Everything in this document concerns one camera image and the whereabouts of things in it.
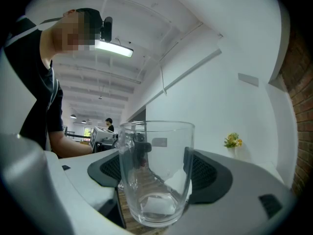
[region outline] glass mug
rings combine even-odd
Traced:
[[[127,204],[134,219],[164,227],[182,215],[191,193],[195,126],[141,121],[119,127],[119,160]]]

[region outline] light fixture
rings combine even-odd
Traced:
[[[131,57],[133,54],[133,50],[130,48],[124,47],[122,45],[113,44],[113,43],[106,43],[100,40],[95,40],[95,48],[115,52],[117,54],[121,54],[127,57]]]

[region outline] ceiling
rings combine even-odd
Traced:
[[[178,0],[33,0],[26,16],[40,24],[85,7],[99,10],[103,20],[113,18],[112,43],[133,49],[133,56],[99,49],[78,51],[55,56],[53,68],[63,100],[80,119],[120,122],[135,88],[199,20]]]

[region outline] wire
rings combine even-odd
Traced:
[[[121,41],[117,37],[115,39],[117,39],[119,41],[119,45],[121,45]]]
[[[163,70],[162,70],[162,65],[159,63],[158,64],[160,66],[160,72],[161,72],[161,82],[162,82],[162,90],[164,92],[164,94],[167,96],[166,90],[164,88],[164,79],[163,79]]]

